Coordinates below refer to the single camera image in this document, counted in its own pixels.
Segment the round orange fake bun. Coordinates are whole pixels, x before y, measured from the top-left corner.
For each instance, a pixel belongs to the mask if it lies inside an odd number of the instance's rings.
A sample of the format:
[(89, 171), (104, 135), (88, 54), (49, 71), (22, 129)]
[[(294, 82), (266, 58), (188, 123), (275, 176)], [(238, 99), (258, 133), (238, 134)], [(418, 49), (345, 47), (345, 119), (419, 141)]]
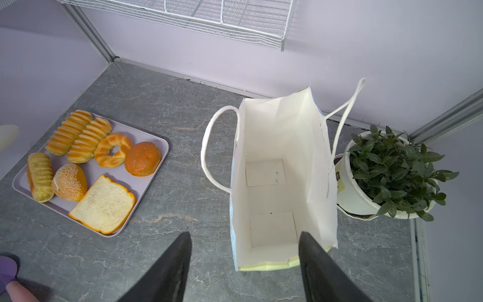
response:
[(128, 151), (125, 169), (132, 176), (145, 177), (156, 171), (161, 160), (162, 152), (154, 143), (141, 142)]

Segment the fake long ridged bread roll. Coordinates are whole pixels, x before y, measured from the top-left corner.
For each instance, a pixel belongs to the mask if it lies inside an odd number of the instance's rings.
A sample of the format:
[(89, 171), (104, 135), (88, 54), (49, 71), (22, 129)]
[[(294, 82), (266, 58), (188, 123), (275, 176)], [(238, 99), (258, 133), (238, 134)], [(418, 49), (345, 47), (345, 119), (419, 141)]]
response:
[(54, 190), (51, 187), (54, 170), (47, 154), (37, 152), (28, 156), (27, 178), (35, 201), (45, 203), (54, 197)]

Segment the fake braided ring bread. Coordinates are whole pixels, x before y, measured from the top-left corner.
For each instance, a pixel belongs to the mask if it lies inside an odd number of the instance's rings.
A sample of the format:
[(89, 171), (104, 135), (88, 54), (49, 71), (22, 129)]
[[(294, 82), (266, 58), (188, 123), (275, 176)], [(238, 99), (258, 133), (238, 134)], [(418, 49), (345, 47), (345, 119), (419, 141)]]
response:
[(118, 167), (124, 163), (132, 145), (132, 140), (127, 135), (112, 133), (99, 142), (94, 158), (100, 167)]

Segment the fake oval sugared bread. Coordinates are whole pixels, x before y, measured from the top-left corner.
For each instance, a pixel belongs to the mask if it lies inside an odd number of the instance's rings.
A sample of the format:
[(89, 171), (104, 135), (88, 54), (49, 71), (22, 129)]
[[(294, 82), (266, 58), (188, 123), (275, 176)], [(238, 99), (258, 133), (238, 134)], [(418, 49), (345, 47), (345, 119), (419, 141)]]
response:
[(88, 190), (85, 174), (76, 164), (62, 166), (51, 182), (54, 193), (66, 201), (82, 200)]

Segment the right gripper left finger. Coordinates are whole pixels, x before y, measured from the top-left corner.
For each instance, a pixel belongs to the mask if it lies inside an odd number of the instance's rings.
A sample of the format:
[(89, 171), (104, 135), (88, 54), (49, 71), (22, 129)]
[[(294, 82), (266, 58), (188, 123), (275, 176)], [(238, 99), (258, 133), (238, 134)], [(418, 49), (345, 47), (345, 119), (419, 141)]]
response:
[(186, 290), (192, 240), (182, 232), (120, 301), (182, 301)]

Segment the fake toast slice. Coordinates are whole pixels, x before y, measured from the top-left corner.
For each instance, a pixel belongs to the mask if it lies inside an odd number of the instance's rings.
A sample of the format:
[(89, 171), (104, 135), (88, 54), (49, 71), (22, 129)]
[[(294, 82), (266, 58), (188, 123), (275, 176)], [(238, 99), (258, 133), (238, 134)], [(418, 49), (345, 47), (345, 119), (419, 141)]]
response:
[(126, 187), (101, 175), (69, 212), (69, 217), (93, 231), (109, 235), (125, 224), (136, 203), (135, 195)]

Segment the metal tongs with white tips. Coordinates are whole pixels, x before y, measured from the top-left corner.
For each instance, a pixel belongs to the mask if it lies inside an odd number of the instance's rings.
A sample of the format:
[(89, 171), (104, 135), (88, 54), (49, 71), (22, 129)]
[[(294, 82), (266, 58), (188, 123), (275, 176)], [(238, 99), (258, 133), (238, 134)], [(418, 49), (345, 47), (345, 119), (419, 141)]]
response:
[(16, 125), (0, 126), (0, 152), (13, 144), (20, 135), (20, 129)]

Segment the fake yellow ridged bread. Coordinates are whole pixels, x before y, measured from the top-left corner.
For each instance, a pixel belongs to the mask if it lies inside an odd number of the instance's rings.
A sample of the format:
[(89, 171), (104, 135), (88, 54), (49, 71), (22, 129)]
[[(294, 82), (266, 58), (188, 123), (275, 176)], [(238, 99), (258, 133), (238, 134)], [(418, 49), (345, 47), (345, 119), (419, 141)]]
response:
[(72, 112), (50, 137), (45, 148), (54, 156), (65, 155), (93, 119), (87, 111), (78, 109)]
[(67, 153), (67, 160), (73, 164), (83, 164), (94, 157), (99, 142), (112, 131), (110, 122), (104, 118), (97, 118), (90, 122), (74, 141), (74, 145)]

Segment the paper bag with landscape print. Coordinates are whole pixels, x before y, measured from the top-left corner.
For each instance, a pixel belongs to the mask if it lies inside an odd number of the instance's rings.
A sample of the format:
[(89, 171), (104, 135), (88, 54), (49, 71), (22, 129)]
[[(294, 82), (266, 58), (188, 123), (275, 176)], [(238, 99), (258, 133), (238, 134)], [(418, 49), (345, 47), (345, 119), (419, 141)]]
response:
[(224, 112), (236, 114), (230, 185), (230, 237), (236, 271), (298, 266), (299, 243), (311, 234), (323, 250), (336, 248), (337, 179), (334, 164), (341, 129), (329, 136), (309, 88), (275, 99), (244, 99), (210, 119), (202, 140), (206, 163), (212, 128)]

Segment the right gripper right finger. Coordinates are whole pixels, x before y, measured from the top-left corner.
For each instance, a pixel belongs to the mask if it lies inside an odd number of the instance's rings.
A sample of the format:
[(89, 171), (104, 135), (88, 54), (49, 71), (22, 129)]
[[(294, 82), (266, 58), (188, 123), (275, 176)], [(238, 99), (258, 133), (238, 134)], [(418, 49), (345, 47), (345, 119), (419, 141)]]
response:
[(308, 232), (299, 239), (299, 260), (307, 301), (370, 301)]

